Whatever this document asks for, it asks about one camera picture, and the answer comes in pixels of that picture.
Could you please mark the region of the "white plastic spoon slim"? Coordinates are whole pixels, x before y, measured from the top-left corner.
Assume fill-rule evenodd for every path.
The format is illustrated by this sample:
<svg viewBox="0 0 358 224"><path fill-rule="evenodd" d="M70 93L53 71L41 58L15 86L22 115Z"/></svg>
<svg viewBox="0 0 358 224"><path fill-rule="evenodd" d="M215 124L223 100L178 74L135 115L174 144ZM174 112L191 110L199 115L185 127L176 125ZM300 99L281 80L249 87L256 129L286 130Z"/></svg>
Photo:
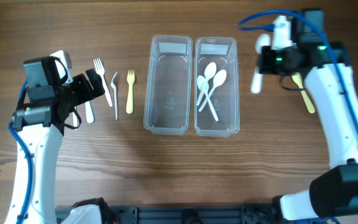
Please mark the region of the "white plastic spoon slim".
<svg viewBox="0 0 358 224"><path fill-rule="evenodd" d="M203 84L200 88L200 95L197 99L196 105L199 106L201 103L201 100L203 99L203 96L207 93L208 88L208 81L213 78L216 74L216 63L215 62L211 62L207 65L207 67L205 68L204 71L204 81Z"/></svg>

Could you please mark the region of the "white plastic spoon thick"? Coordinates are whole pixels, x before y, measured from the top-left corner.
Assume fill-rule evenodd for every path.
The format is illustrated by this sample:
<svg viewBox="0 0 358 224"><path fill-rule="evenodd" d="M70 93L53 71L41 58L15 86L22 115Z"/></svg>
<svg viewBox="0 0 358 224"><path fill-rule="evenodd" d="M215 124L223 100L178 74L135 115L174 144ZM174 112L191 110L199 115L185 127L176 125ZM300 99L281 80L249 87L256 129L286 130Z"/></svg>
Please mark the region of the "white plastic spoon thick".
<svg viewBox="0 0 358 224"><path fill-rule="evenodd" d="M262 53L262 47L270 45L270 36L268 34L261 34L256 40L255 51L258 55ZM254 94L259 94L262 89L263 75L259 73L259 58L254 70L254 75L252 77L252 83L250 90Z"/></svg>

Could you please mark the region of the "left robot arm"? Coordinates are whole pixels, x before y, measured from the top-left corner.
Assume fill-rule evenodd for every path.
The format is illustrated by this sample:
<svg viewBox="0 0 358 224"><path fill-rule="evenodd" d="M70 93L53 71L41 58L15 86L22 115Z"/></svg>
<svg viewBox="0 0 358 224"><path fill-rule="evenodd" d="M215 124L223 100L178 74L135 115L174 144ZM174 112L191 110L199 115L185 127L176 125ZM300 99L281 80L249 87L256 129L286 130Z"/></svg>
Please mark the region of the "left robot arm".
<svg viewBox="0 0 358 224"><path fill-rule="evenodd" d="M104 95L94 69L71 77L56 56L26 60L26 80L8 129L17 142L14 190L6 223L56 223L55 176L65 121L76 107Z"/></svg>

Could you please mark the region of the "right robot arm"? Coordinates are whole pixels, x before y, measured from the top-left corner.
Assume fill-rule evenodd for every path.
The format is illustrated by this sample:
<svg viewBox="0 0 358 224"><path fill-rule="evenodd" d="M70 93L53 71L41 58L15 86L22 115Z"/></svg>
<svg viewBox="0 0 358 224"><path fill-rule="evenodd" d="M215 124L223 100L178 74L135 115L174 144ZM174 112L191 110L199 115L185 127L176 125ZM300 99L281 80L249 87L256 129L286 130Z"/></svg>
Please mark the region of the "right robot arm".
<svg viewBox="0 0 358 224"><path fill-rule="evenodd" d="M299 74L318 111L330 166L308 189L276 197L277 221L358 215L358 97L349 55L324 34L322 10L273 13L276 19L255 44L259 61L251 90L261 91L264 75Z"/></svg>

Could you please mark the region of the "yellow plastic spoon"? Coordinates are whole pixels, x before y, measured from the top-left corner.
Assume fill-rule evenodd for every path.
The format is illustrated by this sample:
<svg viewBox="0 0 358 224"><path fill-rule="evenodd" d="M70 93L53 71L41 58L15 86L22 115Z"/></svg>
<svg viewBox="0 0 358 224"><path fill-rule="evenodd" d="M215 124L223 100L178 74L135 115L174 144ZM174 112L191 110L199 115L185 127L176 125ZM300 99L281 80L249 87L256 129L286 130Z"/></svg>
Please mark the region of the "yellow plastic spoon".
<svg viewBox="0 0 358 224"><path fill-rule="evenodd" d="M291 76L292 80L295 82L295 84L298 86L298 88L303 88L303 80L302 77L299 73L295 73L294 75ZM301 90L301 95L303 97L306 109L308 110L309 113L313 114L315 113L315 108L309 98L309 96L307 95L305 90Z"/></svg>

